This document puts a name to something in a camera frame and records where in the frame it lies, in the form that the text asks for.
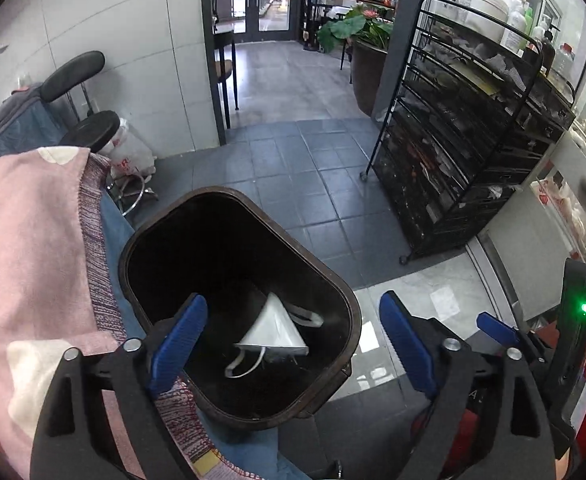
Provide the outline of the black metal rack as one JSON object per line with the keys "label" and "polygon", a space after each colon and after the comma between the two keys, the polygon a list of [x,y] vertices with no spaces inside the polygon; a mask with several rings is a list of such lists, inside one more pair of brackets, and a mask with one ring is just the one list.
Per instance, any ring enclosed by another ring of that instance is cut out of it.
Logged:
{"label": "black metal rack", "polygon": [[464,246],[527,184],[570,128],[550,36],[486,11],[420,0],[366,169],[412,260]]}

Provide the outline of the black stool with backrest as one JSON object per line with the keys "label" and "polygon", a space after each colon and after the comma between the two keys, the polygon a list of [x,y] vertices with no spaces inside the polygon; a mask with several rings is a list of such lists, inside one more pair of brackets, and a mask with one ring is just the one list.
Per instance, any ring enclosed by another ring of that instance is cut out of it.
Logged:
{"label": "black stool with backrest", "polygon": [[156,193],[148,187],[148,170],[125,158],[125,149],[136,146],[125,119],[112,110],[99,110],[88,95],[87,82],[98,76],[105,64],[105,55],[99,50],[78,54],[43,81],[40,96],[49,104],[61,98],[68,101],[76,124],[68,128],[62,143],[90,148],[110,162],[106,189],[122,215],[128,217]]}

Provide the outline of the white jars on rack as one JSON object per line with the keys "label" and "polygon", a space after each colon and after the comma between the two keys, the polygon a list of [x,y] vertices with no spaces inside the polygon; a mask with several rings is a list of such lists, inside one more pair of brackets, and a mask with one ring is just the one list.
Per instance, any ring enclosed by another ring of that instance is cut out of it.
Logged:
{"label": "white jars on rack", "polygon": [[529,47],[527,37],[553,44],[552,18],[534,21],[534,8],[526,0],[456,0],[462,6],[458,21],[519,56]]}

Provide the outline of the pink polka dot bedspread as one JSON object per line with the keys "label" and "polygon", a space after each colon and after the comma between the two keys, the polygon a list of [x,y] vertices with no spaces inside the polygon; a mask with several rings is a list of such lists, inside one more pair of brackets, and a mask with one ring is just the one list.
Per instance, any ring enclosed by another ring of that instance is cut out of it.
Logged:
{"label": "pink polka dot bedspread", "polygon": [[[0,158],[0,444],[30,476],[32,446],[52,378],[66,350],[110,353],[124,341],[98,326],[114,320],[100,199],[107,160],[52,146]],[[126,471],[146,479],[114,393],[103,399]]]}

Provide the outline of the blue massage bed grey blanket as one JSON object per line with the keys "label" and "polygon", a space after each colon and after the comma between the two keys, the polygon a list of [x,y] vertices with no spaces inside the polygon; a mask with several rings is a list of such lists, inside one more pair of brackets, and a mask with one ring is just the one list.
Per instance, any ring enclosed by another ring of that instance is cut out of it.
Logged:
{"label": "blue massage bed grey blanket", "polygon": [[40,84],[14,92],[0,106],[0,157],[56,145],[66,132],[61,116],[43,101]]}

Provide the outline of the potted green plant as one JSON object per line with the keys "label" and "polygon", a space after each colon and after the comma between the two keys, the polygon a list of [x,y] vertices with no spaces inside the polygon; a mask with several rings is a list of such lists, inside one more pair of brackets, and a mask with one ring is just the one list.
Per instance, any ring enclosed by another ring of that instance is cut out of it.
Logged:
{"label": "potted green plant", "polygon": [[380,88],[394,23],[381,6],[359,4],[343,18],[322,25],[317,37],[324,52],[331,52],[339,41],[351,47],[351,84],[355,99],[366,116],[373,109]]}

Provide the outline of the white plastic bag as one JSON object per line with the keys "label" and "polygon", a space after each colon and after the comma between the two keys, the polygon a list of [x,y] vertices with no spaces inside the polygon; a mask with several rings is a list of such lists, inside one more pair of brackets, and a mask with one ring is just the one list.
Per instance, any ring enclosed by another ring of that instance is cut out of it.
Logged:
{"label": "white plastic bag", "polygon": [[156,157],[136,135],[136,129],[124,118],[119,119],[115,135],[99,151],[110,161],[110,174],[114,178],[154,174]]}

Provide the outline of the white face mask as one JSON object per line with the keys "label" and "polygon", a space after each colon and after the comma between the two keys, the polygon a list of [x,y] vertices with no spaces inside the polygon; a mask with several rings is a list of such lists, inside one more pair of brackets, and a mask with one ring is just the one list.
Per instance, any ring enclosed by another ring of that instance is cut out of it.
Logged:
{"label": "white face mask", "polygon": [[[240,379],[252,374],[266,357],[283,360],[308,356],[309,346],[299,333],[299,327],[318,330],[324,324],[319,313],[283,301],[274,292],[269,292],[256,320],[242,339],[235,344],[238,356],[224,370],[224,377]],[[257,353],[255,363],[236,374],[235,370],[249,353]]]}

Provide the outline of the dark brown trash bin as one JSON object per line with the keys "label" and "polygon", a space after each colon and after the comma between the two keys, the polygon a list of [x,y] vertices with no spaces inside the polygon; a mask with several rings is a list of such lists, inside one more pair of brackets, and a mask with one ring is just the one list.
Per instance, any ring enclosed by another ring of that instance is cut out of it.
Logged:
{"label": "dark brown trash bin", "polygon": [[[182,376],[197,406],[223,425],[263,430],[310,417],[350,376],[362,325],[354,292],[233,188],[199,188],[145,222],[122,250],[118,278],[144,330],[191,296],[205,299],[207,322]],[[299,327],[304,356],[270,353],[231,379],[223,370],[269,294],[322,323]]]}

